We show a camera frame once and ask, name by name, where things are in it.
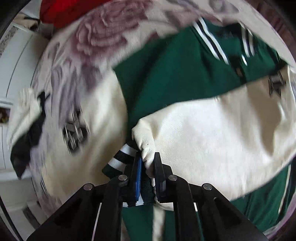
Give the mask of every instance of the pink rose pattern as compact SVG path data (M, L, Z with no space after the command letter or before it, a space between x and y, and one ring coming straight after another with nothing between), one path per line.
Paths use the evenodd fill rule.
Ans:
M145 11L151 5L151 0L116 0L95 9L77 29L74 51L84 58L114 53L127 44L123 33L147 20Z

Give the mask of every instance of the green fabric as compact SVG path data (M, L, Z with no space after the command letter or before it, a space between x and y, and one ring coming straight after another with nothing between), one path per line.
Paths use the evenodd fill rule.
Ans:
M217 27L206 21L230 64L216 59L191 26L178 34L145 45L114 68L128 111L127 141L138 120L170 104L224 94L261 77L274 74L285 62L275 50L254 36L256 54L245 59L241 26ZM287 168L264 187L233 201L261 231L279 220ZM147 205L123 209L131 241L151 240L153 217ZM164 240L175 240L172 213L166 217Z
M231 202L261 232L266 231L278 223L279 204L284 194L287 173L288 167L284 168L262 188ZM173 212L166 211L163 241L175 240L175 216Z
M151 180L146 174L145 163L142 162L141 172L141 197L144 203L155 203L155 194L151 186Z
M292 197L295 193L295 188L296 188L296 158L293 159L292 163L291 163L291 172L290 172L290 178L289 178L289 183L288 183L288 188L287 188L287 192L284 198L284 203L283 203L283 207L282 210L279 214L279 218L278 218L278 222L280 220L283 219L283 217L285 216L289 204L292 200Z
M244 52L240 25L231 25L230 29L233 38L227 41L219 33L216 35L230 65L216 59L197 31L188 27L146 44L114 68L127 105L127 141L142 117L176 102L226 93L283 67L277 52L257 38L256 54L246 58L246 66L241 57ZM238 68L244 76L237 74Z
M131 240L152 240L153 204L122 208L122 217Z

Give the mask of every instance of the red fabric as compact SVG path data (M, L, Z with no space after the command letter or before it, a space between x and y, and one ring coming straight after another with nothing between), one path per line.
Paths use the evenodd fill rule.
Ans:
M110 0L43 0L40 7L40 20L63 28L77 20L93 8Z

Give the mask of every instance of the floral blanket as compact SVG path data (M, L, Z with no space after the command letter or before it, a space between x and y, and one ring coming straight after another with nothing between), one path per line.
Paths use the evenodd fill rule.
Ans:
M62 202L43 192L40 169L69 114L100 83L107 70L150 40L176 33L199 17L219 25L243 22L295 66L276 31L243 0L113 0L93 9L56 33L44 51L33 80L36 93L45 90L46 95L51 94L45 105L46 120L40 142L31 151L30 163L37 197L48 216ZM295 207L296 198L284 220ZM283 223L270 230L268 236L272 237Z

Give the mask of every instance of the blue gripper pad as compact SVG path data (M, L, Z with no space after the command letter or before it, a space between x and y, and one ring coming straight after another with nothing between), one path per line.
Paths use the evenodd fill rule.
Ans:
M141 152L139 155L136 155L138 169L137 169L137 178L136 178L136 201L139 201L140 190L141 190L141 173L142 173L142 157Z

